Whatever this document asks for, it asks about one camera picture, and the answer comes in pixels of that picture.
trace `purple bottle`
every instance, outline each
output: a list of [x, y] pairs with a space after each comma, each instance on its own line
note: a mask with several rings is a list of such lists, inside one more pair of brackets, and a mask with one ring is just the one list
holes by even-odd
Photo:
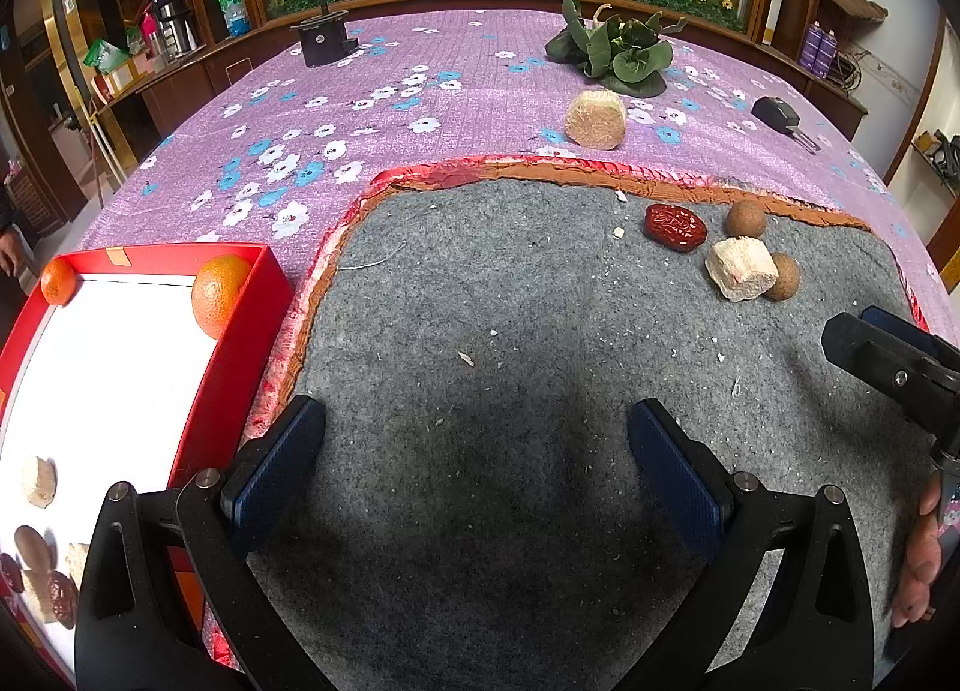
[[817, 60], [817, 50], [820, 48], [820, 42], [824, 40], [824, 31], [820, 30], [820, 23], [813, 23], [806, 29], [806, 36], [803, 38], [803, 47], [800, 48], [800, 67], [808, 71], [813, 71], [813, 64]]
[[830, 31], [829, 35], [824, 36], [820, 42], [820, 48], [817, 50], [817, 59], [813, 63], [813, 76], [819, 79], [826, 79], [827, 72], [830, 70], [830, 63], [833, 62], [837, 54], [837, 39]]

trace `artificial plant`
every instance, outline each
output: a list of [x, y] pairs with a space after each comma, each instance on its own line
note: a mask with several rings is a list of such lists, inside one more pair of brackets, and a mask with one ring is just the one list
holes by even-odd
[[661, 28], [662, 12], [649, 20], [620, 21], [616, 14], [598, 24], [604, 4], [593, 15], [593, 28], [580, 19], [580, 2], [563, 0], [566, 28], [546, 44], [546, 55], [557, 63], [573, 63], [591, 79], [608, 90], [635, 98], [650, 98], [666, 90], [659, 74], [673, 62], [673, 47], [659, 40], [664, 33], [677, 33], [686, 26], [686, 18]]

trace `finger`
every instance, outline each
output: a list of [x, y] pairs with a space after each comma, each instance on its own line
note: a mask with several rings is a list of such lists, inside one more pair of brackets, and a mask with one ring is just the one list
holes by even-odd
[[919, 581], [913, 573], [904, 567], [901, 580], [894, 595], [894, 625], [899, 628], [904, 623], [915, 623], [923, 618], [930, 604], [930, 586]]
[[920, 496], [920, 514], [928, 515], [940, 504], [940, 471], [937, 470], [926, 484], [923, 496]]
[[936, 579], [943, 562], [937, 541], [936, 514], [924, 515], [915, 523], [906, 542], [904, 563], [920, 582], [930, 585]]

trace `tangerine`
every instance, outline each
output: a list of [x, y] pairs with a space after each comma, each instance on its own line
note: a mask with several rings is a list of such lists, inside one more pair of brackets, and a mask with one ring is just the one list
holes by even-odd
[[62, 258], [54, 258], [40, 274], [40, 293], [48, 304], [64, 306], [77, 290], [77, 272]]
[[219, 255], [197, 272], [190, 293], [193, 317], [210, 338], [219, 340], [227, 328], [251, 265], [239, 255]]

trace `brown ball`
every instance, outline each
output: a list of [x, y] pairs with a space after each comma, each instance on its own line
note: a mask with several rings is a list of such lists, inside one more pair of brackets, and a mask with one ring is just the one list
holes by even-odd
[[797, 290], [800, 290], [800, 266], [785, 252], [775, 252], [770, 257], [774, 259], [779, 278], [774, 283], [774, 287], [767, 290], [764, 295], [774, 301], [793, 298]]
[[727, 213], [727, 233], [730, 236], [751, 236], [754, 239], [767, 227], [767, 215], [760, 204], [737, 201]]

